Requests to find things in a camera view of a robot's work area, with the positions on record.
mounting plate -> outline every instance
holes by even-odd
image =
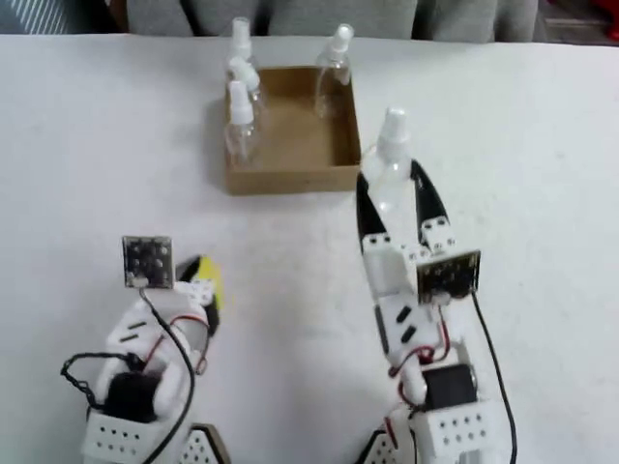
[[[172,239],[123,237],[125,286],[173,288]]]

yellow component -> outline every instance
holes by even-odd
[[[215,282],[215,298],[217,299],[217,308],[220,310],[223,306],[223,282],[221,281],[220,267],[208,256],[200,256],[197,278],[211,279]]]

black cable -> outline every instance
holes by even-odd
[[[510,464],[516,464],[516,455],[518,453],[518,445],[516,441],[516,422],[514,421],[514,415],[512,414],[512,407],[510,406],[510,401],[507,399],[507,393],[505,392],[505,385],[503,385],[503,376],[501,375],[499,361],[496,359],[496,353],[494,352],[492,339],[490,338],[490,333],[487,330],[486,321],[484,320],[484,316],[482,315],[480,304],[477,301],[477,295],[475,294],[475,292],[471,292],[471,295],[473,296],[473,304],[475,305],[477,316],[480,318],[480,322],[482,323],[482,329],[484,329],[484,334],[486,335],[487,346],[490,349],[490,354],[492,355],[492,362],[494,363],[494,370],[496,370],[496,377],[499,381],[499,389],[501,389],[501,396],[503,397],[503,402],[505,403],[505,412],[507,413],[507,419],[510,422],[510,432],[512,434],[512,457],[510,458]]]
[[[85,359],[100,359],[106,360],[110,358],[117,358],[119,360],[124,361],[127,364],[127,367],[130,370],[141,370],[144,367],[144,361],[139,358],[135,353],[77,353],[71,356],[69,359],[65,361],[62,365],[62,369],[60,369],[60,375],[62,375],[65,379],[67,379],[71,385],[77,388],[79,391],[86,395],[86,400],[88,401],[88,406],[93,409],[101,410],[103,408],[102,404],[97,402],[97,398],[93,393],[90,385],[85,380],[77,380],[69,373],[69,369],[77,360],[85,360]]]
[[[410,431],[410,433],[413,436],[413,452],[415,453],[415,464],[417,464],[417,435],[415,435],[415,432],[413,432],[412,430]]]
[[[185,363],[185,366],[187,367],[187,371],[190,374],[190,390],[187,394],[187,400],[185,401],[185,406],[183,407],[183,411],[181,411],[180,416],[178,417],[176,422],[174,422],[174,425],[172,425],[172,428],[170,428],[170,431],[167,433],[167,435],[165,435],[163,440],[158,444],[158,446],[155,449],[153,449],[153,451],[149,454],[149,456],[143,462],[143,464],[152,464],[155,461],[155,459],[157,459],[160,456],[163,450],[165,450],[165,447],[167,447],[167,445],[172,441],[172,438],[174,438],[174,435],[176,435],[176,432],[178,431],[181,424],[185,420],[185,417],[187,416],[187,413],[189,412],[190,407],[192,406],[193,391],[195,390],[195,374],[193,372],[192,362],[190,361],[189,356],[187,356],[187,353],[185,352],[183,345],[181,345],[181,342],[178,340],[178,338],[176,337],[172,329],[170,329],[169,324],[167,324],[167,322],[165,322],[163,318],[160,316],[160,314],[157,312],[157,310],[153,306],[153,303],[146,296],[146,293],[143,288],[139,289],[139,296],[144,301],[144,303],[146,303],[148,307],[151,308],[151,312],[153,313],[153,316],[155,316],[155,319],[157,319],[157,322],[159,323],[159,325],[162,326],[162,329],[169,335],[169,337],[172,339],[172,341],[178,348],[178,351],[181,353],[181,356],[183,357],[183,362]]]

red wire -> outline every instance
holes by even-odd
[[[422,363],[431,363],[432,358],[434,357],[434,347],[429,346],[429,345],[418,346],[417,348],[414,348],[413,350],[411,350],[411,352],[408,353],[408,355],[406,355],[406,358],[404,358],[404,361],[402,361],[398,367],[391,367],[389,369],[389,377],[391,377],[392,379],[396,377],[401,371],[402,367],[406,364],[406,362],[410,359],[411,356],[417,355],[424,351],[429,352],[429,353],[427,355],[420,355],[419,361]]]
[[[387,416],[385,418],[385,429],[387,430],[387,433],[391,437],[391,441],[394,443],[394,447],[397,450],[398,449],[398,440],[396,439],[396,434],[394,433],[394,428],[391,425],[391,419],[389,418],[389,416]]]
[[[400,398],[402,398],[402,401],[404,401],[408,406],[410,406],[411,408],[415,409],[419,409],[419,405],[413,403],[410,399],[408,399],[406,397],[406,395],[404,394],[404,384],[402,382],[400,382],[398,384],[398,395]]]
[[[447,323],[445,322],[445,318],[443,317],[443,308],[441,306],[438,307],[438,313],[441,316],[441,330],[443,334],[443,344],[445,345],[445,352],[443,356],[441,356],[437,361],[444,361],[449,355],[449,351],[452,349],[452,341],[449,339],[449,332],[447,331]]]
[[[195,316],[193,314],[181,314],[179,316],[176,316],[176,317],[172,318],[172,320],[169,322],[170,327],[173,326],[177,321],[195,321],[195,322],[199,322],[200,324],[202,324],[206,328],[207,337],[209,336],[208,335],[209,325],[206,323],[206,321],[204,321],[204,319],[202,319],[199,316]],[[153,355],[155,354],[155,351],[157,351],[157,348],[159,348],[159,345],[162,344],[163,339],[164,339],[164,336],[161,335],[159,337],[159,339],[157,340],[157,342],[155,342],[155,344],[153,345],[153,348],[151,348],[151,351],[146,356],[146,360],[144,361],[144,365],[145,366],[153,358]],[[198,364],[195,367],[196,371],[200,367],[200,365],[202,364],[202,360],[204,360],[204,358],[206,356],[206,349],[207,348],[208,348],[208,338],[207,338],[207,341],[204,343],[204,348],[202,349],[202,354],[200,356],[200,360],[198,361]]]

spray bottle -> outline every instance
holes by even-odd
[[[341,24],[318,55],[318,77],[314,97],[315,111],[321,118],[337,117],[343,106],[340,87],[350,82],[348,46],[354,36],[352,26]]]
[[[232,71],[234,80],[240,80],[248,89],[253,119],[259,127],[263,127],[267,114],[267,95],[264,86],[260,84],[260,76],[253,66],[240,56],[230,60],[228,68]]]
[[[250,164],[255,161],[259,144],[259,132],[253,123],[248,89],[239,80],[228,85],[230,93],[230,122],[225,127],[225,145],[235,164]]]
[[[232,38],[230,39],[228,61],[235,56],[250,63],[254,69],[258,68],[251,48],[250,21],[246,17],[239,16],[232,19]]]
[[[368,194],[381,212],[389,213],[401,200],[410,179],[411,161],[406,111],[390,107],[376,144],[361,160]]]

